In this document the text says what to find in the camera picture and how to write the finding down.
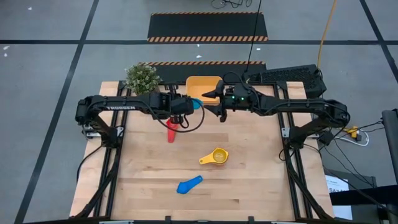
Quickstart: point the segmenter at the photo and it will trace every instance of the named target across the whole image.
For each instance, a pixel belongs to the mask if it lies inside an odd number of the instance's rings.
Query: wooden tabletop
[[[100,95],[116,95],[117,86],[118,82],[103,82]],[[255,88],[274,95],[271,86]],[[184,93],[185,86],[178,91]],[[291,99],[305,98],[302,83],[288,83],[288,92]],[[102,112],[100,116],[109,124],[112,112]],[[296,126],[311,120],[310,114],[297,113],[293,117]],[[188,116],[190,128],[200,118],[201,110]],[[111,218],[164,220],[171,215],[172,220],[245,221],[248,216],[254,216],[256,221],[294,220],[287,171],[278,158],[282,149],[279,129],[277,115],[260,117],[246,111],[228,111],[226,122],[220,123],[206,111],[199,129],[177,133],[175,142],[168,143],[167,130],[151,116],[129,112]],[[305,143],[317,147],[315,140]],[[99,144],[99,138],[90,140],[85,156]],[[199,165],[199,158],[216,147],[229,152],[227,162],[222,166]],[[318,152],[306,146],[301,155],[309,191],[333,216]],[[101,150],[81,168],[70,215],[76,215],[97,190],[103,158]],[[176,193],[181,181],[198,175],[203,177],[202,183],[185,195]],[[302,194],[298,188],[297,192],[300,213],[305,217]]]

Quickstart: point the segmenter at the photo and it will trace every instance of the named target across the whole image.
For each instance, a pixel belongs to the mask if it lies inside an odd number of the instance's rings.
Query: gray floor
[[[270,40],[320,40],[332,0],[264,0]],[[398,2],[366,1],[385,40],[398,40]],[[2,0],[0,41],[78,40],[92,0]],[[250,8],[222,11],[255,11]],[[214,11],[210,0],[99,0],[88,40],[144,40],[152,12]],[[377,40],[358,0],[338,1],[328,40]],[[35,162],[68,73],[76,45],[0,44],[0,220],[12,223],[32,175]],[[25,222],[67,218],[75,190],[75,172],[86,141],[73,118],[76,103],[96,94],[106,80],[122,80],[124,68],[137,62],[178,60],[246,60],[249,45],[85,45],[67,99],[32,197]],[[398,46],[388,46],[398,59]],[[253,60],[268,68],[316,63],[317,45],[255,45]],[[352,125],[373,123],[382,110],[398,107],[397,82],[379,45],[326,45],[321,69],[328,91],[348,105]],[[367,147],[339,142],[364,175],[378,185],[394,184],[384,131],[370,133]],[[343,160],[337,147],[329,151]],[[324,164],[344,171],[328,154]]]

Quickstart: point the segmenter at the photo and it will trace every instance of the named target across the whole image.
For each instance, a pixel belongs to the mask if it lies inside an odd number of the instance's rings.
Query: potted plant
[[[146,63],[138,63],[125,69],[127,73],[126,86],[135,94],[142,95],[153,91],[159,92],[160,77],[156,75],[156,68]]]

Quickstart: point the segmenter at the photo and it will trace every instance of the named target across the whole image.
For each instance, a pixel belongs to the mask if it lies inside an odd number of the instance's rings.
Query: orange and black striped tape
[[[155,12],[150,15],[181,15],[181,14],[256,14],[257,12]]]
[[[206,62],[139,62],[146,65],[247,65],[248,61],[206,61]],[[250,61],[250,65],[265,65],[263,61]]]
[[[208,37],[150,37],[148,42],[251,42],[253,36],[208,36]],[[254,36],[254,41],[267,41],[267,36]]]

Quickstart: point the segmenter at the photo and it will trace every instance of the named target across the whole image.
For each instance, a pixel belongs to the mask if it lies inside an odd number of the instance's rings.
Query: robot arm
[[[264,95],[245,83],[230,86],[224,93],[224,81],[220,80],[215,90],[204,93],[202,96],[220,98],[219,105],[206,105],[205,108],[216,116],[220,116],[221,122],[226,121],[226,110],[250,111],[259,116],[270,116],[280,112],[316,114],[318,118],[302,127],[284,129],[284,139],[294,148],[303,148],[304,140],[312,134],[319,133],[325,128],[342,128],[349,122],[347,107],[338,101],[321,98],[284,100]],[[333,140],[333,135],[328,133],[325,144],[329,144],[331,140]]]
[[[117,147],[120,130],[109,127],[99,116],[102,111],[128,110],[151,114],[153,119],[170,118],[172,123],[181,123],[182,115],[193,113],[189,96],[175,91],[148,93],[139,96],[88,96],[80,100],[75,120],[79,125],[90,125],[101,135],[103,146]]]

